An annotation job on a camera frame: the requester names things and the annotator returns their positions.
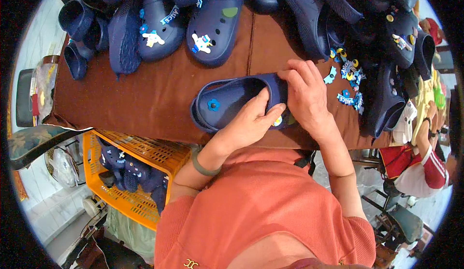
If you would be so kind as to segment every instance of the bracelet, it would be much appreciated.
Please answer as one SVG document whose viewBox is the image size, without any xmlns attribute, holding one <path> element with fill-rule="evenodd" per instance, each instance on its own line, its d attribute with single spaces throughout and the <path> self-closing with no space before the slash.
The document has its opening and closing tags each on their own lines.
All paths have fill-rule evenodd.
<svg viewBox="0 0 464 269">
<path fill-rule="evenodd" d="M 203 174 L 204 176 L 209 176 L 209 177 L 213 177 L 213 176 L 216 176 L 219 172 L 221 172 L 221 168 L 222 168 L 222 165 L 221 167 L 217 168 L 216 170 L 208 170 L 204 167 L 202 167 L 200 165 L 200 163 L 198 163 L 198 153 L 201 151 L 201 149 L 194 149 L 192 151 L 192 163 L 194 164 L 194 168 L 201 174 Z"/>
<path fill-rule="evenodd" d="M 432 127 L 432 121 L 430 121 L 430 118 L 429 117 L 425 117 L 422 122 L 424 122 L 425 120 L 429 121 L 429 129 Z"/>
</svg>

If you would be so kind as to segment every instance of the brown tablecloth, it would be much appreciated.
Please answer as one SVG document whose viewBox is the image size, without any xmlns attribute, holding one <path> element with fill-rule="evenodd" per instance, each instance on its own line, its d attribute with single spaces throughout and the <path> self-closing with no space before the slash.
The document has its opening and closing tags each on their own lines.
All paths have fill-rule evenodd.
<svg viewBox="0 0 464 269">
<path fill-rule="evenodd" d="M 189 114 L 189 105 L 206 83 L 246 75 L 277 72 L 288 59 L 304 56 L 291 36 L 297 34 L 294 24 L 284 24 L 285 14 L 257 15 L 243 7 L 235 47 L 221 67 L 206 68 L 197 63 L 182 44 L 171 56 L 159 62 L 142 62 L 133 74 L 116 75 L 109 65 L 108 52 L 88 63 L 87 75 L 74 81 L 61 56 L 55 84 L 51 116 L 47 124 L 73 129 L 94 127 L 161 138 L 185 143 L 205 144 L 212 135 L 200 131 Z M 333 60 L 316 65 L 322 76 L 330 67 L 337 76 L 327 86 L 328 110 L 334 115 L 348 149 L 387 147 L 391 135 L 383 133 L 371 146 L 371 137 L 361 137 L 358 112 L 336 98 L 350 84 L 340 76 L 340 64 Z M 315 149 L 317 144 L 301 127 L 266 133 L 255 145 L 272 148 Z"/>
</svg>

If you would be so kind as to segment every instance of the orange plastic crate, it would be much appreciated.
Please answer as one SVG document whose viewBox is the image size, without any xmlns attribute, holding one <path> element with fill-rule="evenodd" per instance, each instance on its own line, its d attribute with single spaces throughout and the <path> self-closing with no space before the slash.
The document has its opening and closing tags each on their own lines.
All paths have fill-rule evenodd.
<svg viewBox="0 0 464 269">
<path fill-rule="evenodd" d="M 160 216 L 156 204 L 150 197 L 150 193 L 143 192 L 140 187 L 135 193 L 120 191 L 116 186 L 107 188 L 98 177 L 99 173 L 105 172 L 107 169 L 99 161 L 101 147 L 97 141 L 97 135 L 125 153 L 166 173 L 169 177 L 166 203 L 169 201 L 171 192 L 171 180 L 189 160 L 190 148 L 166 140 L 154 140 L 104 130 L 92 130 L 84 133 L 84 155 L 90 154 L 90 160 L 84 161 L 87 186 L 107 204 L 125 216 L 156 231 L 156 224 Z"/>
</svg>

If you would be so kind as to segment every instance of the orange shirt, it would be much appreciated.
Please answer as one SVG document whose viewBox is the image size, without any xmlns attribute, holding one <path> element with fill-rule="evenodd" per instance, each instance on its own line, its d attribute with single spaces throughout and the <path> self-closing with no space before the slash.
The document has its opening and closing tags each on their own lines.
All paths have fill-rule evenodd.
<svg viewBox="0 0 464 269">
<path fill-rule="evenodd" d="M 336 198 L 308 168 L 293 163 L 294 150 L 241 149 L 196 198 L 166 205 L 157 226 L 155 268 L 226 268 L 253 243 L 286 232 L 326 264 L 375 260 L 374 231 L 360 217 L 342 217 Z"/>
</svg>

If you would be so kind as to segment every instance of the green charm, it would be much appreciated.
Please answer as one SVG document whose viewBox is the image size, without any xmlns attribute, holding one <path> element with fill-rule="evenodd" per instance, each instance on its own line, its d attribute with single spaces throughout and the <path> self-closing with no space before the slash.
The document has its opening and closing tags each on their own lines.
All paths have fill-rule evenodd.
<svg viewBox="0 0 464 269">
<path fill-rule="evenodd" d="M 237 15 L 237 13 L 239 12 L 239 9 L 237 7 L 232 7 L 232 8 L 224 8 L 222 10 L 222 14 L 225 16 L 225 17 L 229 17 L 229 18 L 232 18 L 234 17 L 235 15 Z"/>
</svg>

